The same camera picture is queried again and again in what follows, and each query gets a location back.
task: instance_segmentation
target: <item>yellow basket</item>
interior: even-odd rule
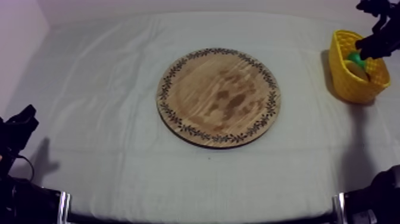
[[[365,104],[372,101],[382,90],[390,85],[390,76],[385,62],[379,58],[366,60],[365,71],[370,81],[352,74],[345,66],[344,59],[354,51],[355,42],[363,37],[347,30],[337,30],[332,37],[329,51],[329,66],[332,72],[333,87],[343,99]]]

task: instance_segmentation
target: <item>white fabric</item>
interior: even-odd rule
[[[315,216],[332,210],[336,193],[367,186],[400,163],[399,54],[386,60],[392,86],[366,107],[335,98],[324,77],[333,31],[367,35],[371,27],[258,13],[142,15],[57,27],[7,114],[37,108],[40,126],[23,154],[49,138],[54,166],[42,169],[40,184],[71,193],[78,213],[153,222]],[[277,122],[244,147],[190,145],[157,113],[155,92],[168,66],[208,47],[254,56],[280,86]]]

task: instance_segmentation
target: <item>wooden plate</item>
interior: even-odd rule
[[[183,139],[230,148],[268,130],[278,116],[280,91],[269,69],[251,56],[208,48],[170,66],[158,85],[157,107]]]

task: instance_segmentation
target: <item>wooden charger plate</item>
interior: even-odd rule
[[[157,89],[164,123],[196,145],[230,148],[260,137],[276,120],[280,91],[261,62],[232,49],[179,58]]]

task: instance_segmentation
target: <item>green ball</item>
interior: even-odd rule
[[[351,52],[349,56],[347,56],[347,60],[350,60],[357,64],[358,66],[362,67],[362,69],[365,69],[365,61],[363,61],[360,57],[360,53],[358,52]]]

